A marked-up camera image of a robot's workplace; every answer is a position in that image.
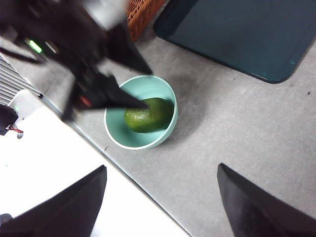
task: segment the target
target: green avocado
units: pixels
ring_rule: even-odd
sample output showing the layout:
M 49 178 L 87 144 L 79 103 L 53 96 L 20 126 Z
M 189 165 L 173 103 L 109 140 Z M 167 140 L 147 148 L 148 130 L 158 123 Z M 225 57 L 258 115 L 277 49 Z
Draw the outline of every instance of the green avocado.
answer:
M 126 109 L 124 120 L 134 132 L 154 132 L 168 127 L 171 122 L 174 105 L 161 98 L 142 100 L 147 109 Z

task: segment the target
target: black object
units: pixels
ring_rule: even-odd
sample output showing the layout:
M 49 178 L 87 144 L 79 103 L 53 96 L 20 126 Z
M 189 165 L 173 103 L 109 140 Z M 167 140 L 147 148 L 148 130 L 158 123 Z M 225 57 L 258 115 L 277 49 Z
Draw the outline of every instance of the black object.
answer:
M 75 110 L 145 108 L 145 103 L 121 91 L 114 77 L 101 76 L 97 69 L 98 63 L 109 58 L 152 73 L 130 39 L 127 20 L 105 30 L 88 14 L 85 4 L 93 5 L 92 13 L 100 13 L 106 5 L 98 0 L 0 0 L 0 34 L 34 58 L 1 47 L 0 52 L 29 63 L 54 60 L 72 72 L 76 80 L 63 120 L 71 120 Z M 40 50 L 34 50 L 34 43 Z
M 288 79 L 316 35 L 315 0 L 170 0 L 157 36 L 269 83 Z
M 316 220 L 278 200 L 224 164 L 218 166 L 223 205 L 236 237 L 316 237 Z
M 107 182 L 100 166 L 50 200 L 0 226 L 0 237 L 88 237 Z
M 0 104 L 0 135 L 4 136 L 8 132 L 6 128 L 14 124 L 18 118 L 12 108 Z

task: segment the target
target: bowl rim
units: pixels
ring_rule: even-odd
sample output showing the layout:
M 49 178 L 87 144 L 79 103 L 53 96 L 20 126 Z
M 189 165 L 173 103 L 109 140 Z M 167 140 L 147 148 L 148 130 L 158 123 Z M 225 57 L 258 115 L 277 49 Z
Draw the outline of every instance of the bowl rim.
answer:
M 106 120 L 106 117 L 107 117 L 107 110 L 108 110 L 108 109 L 106 108 L 105 111 L 104 111 L 104 118 L 103 118 L 103 120 L 104 120 L 105 130 L 106 130 L 108 136 L 110 137 L 110 139 L 111 139 L 115 144 L 117 144 L 118 146 L 120 146 L 120 147 L 122 147 L 122 148 L 128 149 L 128 150 L 141 150 L 141 149 L 146 149 L 146 148 L 151 147 L 151 146 L 154 145 L 155 143 L 157 143 L 160 139 L 162 139 L 162 138 L 166 135 L 167 131 L 171 128 L 171 126 L 172 126 L 174 120 L 176 119 L 176 115 L 177 115 L 177 111 L 178 111 L 178 105 L 177 105 L 176 95 L 175 95 L 175 93 L 174 93 L 174 91 L 173 91 L 171 85 L 170 85 L 168 82 L 166 82 L 164 79 L 160 78 L 160 77 L 152 76 L 152 75 L 140 75 L 140 76 L 136 76 L 136 77 L 133 77 L 133 78 L 131 78 L 131 79 L 126 80 L 126 81 L 123 82 L 119 87 L 124 86 L 126 83 L 129 83 L 131 80 L 135 80 L 135 79 L 142 78 L 142 77 L 153 77 L 153 78 L 155 78 L 155 79 L 159 79 L 159 80 L 163 81 L 167 86 L 170 87 L 170 89 L 171 89 L 171 91 L 172 91 L 172 95 L 173 95 L 173 97 L 174 97 L 174 111 L 173 111 L 172 119 L 171 119 L 171 121 L 170 121 L 168 127 L 165 129 L 165 132 L 164 132 L 161 136 L 159 136 L 156 140 L 154 140 L 154 141 L 152 141 L 151 143 L 146 144 L 146 145 L 144 145 L 144 146 L 141 146 L 141 147 L 129 147 L 129 146 L 125 146 L 125 145 L 119 143 L 119 142 L 118 142 L 117 140 L 115 140 L 114 137 L 110 134 L 109 129 L 108 129 L 108 126 L 107 126 L 107 120 Z

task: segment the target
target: white table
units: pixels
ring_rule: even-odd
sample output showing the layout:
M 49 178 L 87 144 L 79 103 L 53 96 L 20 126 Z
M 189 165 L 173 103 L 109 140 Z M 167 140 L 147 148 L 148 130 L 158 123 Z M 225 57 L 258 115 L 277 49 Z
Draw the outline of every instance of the white table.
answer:
M 0 136 L 0 214 L 13 217 L 53 197 L 104 164 L 108 181 L 92 237 L 183 237 L 187 234 L 134 183 L 30 92 L 10 104 L 24 131 Z

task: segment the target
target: gray floor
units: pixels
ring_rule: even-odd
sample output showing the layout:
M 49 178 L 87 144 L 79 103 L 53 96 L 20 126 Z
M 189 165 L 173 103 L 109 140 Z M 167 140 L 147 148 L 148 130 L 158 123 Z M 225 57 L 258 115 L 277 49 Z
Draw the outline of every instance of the gray floor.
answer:
M 176 93 L 173 134 L 129 151 L 107 136 L 104 111 L 84 113 L 77 126 L 192 236 L 233 236 L 216 179 L 221 162 L 316 218 L 316 43 L 289 80 L 267 84 L 156 38 L 152 24 L 136 45 Z M 63 107 L 68 72 L 12 64 Z M 119 83 L 138 75 L 110 62 L 100 70 Z

